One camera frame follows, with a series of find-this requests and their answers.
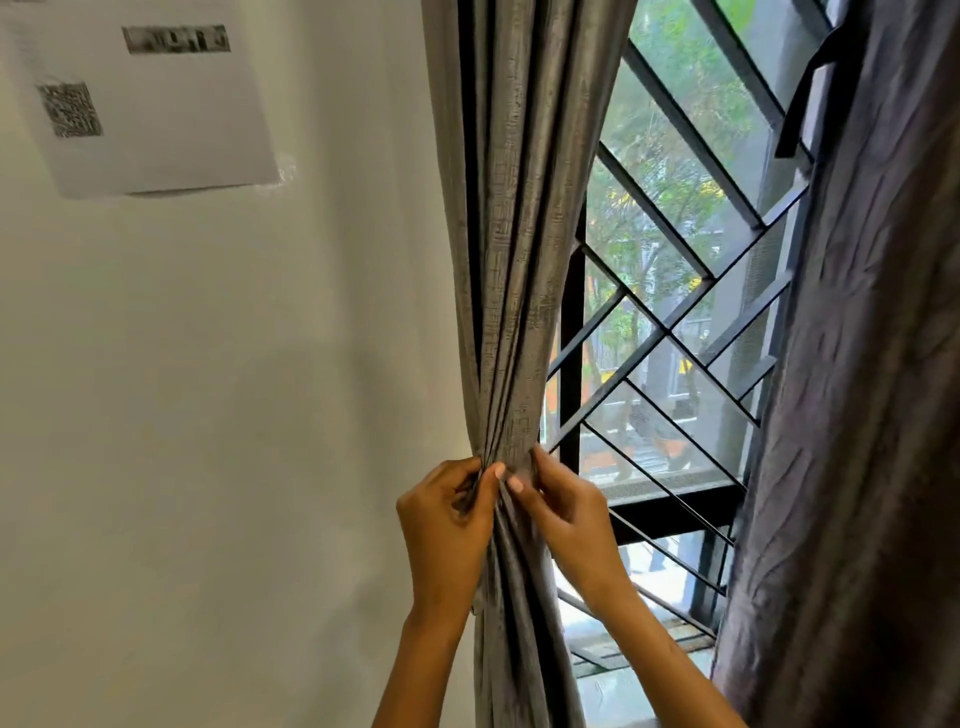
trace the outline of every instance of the curtain fabric texture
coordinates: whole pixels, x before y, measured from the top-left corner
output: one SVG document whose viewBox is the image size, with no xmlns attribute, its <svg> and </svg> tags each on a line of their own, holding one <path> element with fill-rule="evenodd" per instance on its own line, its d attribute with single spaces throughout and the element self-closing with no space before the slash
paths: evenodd
<svg viewBox="0 0 960 728">
<path fill-rule="evenodd" d="M 854 0 L 847 22 L 865 53 L 838 62 L 828 95 L 833 138 L 713 678 L 754 728 L 947 728 L 960 725 L 960 3 Z"/>
<path fill-rule="evenodd" d="M 473 451 L 529 471 L 573 235 L 635 0 L 422 0 Z M 583 726 L 552 573 L 502 490 L 478 728 Z"/>
</svg>

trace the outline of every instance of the hand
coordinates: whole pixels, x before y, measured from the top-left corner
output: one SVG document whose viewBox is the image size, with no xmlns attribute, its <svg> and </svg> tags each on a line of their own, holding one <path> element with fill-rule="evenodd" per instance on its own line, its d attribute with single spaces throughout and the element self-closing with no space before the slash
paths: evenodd
<svg viewBox="0 0 960 728">
<path fill-rule="evenodd" d="M 479 457 L 443 462 L 396 501 L 410 557 L 416 624 L 462 631 L 467 622 L 504 466 L 494 463 L 484 471 L 473 508 L 463 515 L 456 506 L 479 470 Z"/>
<path fill-rule="evenodd" d="M 636 598 L 636 589 L 620 560 L 607 498 L 599 488 L 533 449 L 542 493 L 511 475 L 507 487 L 530 514 L 567 581 L 602 619 L 612 600 Z"/>
</svg>

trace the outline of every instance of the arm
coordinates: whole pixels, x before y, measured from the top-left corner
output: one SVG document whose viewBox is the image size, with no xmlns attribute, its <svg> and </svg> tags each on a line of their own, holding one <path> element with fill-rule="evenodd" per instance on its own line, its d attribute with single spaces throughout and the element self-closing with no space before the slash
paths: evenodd
<svg viewBox="0 0 960 728">
<path fill-rule="evenodd" d="M 435 728 L 440 724 L 453 656 L 467 624 L 493 530 L 503 465 L 480 478 L 473 508 L 456 507 L 461 489 L 480 469 L 480 458 L 437 466 L 400 496 L 396 512 L 410 557 L 414 606 L 372 728 Z"/>
<path fill-rule="evenodd" d="M 603 493 L 540 448 L 542 493 L 516 475 L 507 485 L 530 514 L 564 576 L 610 632 L 664 728 L 746 728 L 660 621 L 623 568 Z"/>
</svg>

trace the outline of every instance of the paper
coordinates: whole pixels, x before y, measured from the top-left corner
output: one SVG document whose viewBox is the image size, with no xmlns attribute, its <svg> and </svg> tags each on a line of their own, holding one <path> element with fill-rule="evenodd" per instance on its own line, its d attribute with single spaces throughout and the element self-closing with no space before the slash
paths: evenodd
<svg viewBox="0 0 960 728">
<path fill-rule="evenodd" d="M 0 0 L 0 42 L 61 194 L 276 182 L 235 0 Z"/>
</svg>

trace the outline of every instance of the gathered curtain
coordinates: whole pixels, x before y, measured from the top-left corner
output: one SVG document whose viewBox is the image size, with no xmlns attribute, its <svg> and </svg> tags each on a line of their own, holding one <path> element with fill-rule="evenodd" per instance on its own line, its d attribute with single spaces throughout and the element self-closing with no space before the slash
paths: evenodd
<svg viewBox="0 0 960 728">
<path fill-rule="evenodd" d="M 754 728 L 952 728 L 960 3 L 845 26 L 713 679 Z"/>
<path fill-rule="evenodd" d="M 587 177 L 636 0 L 422 0 L 474 453 L 531 468 Z M 542 541 L 502 490 L 478 728 L 584 725 Z"/>
</svg>

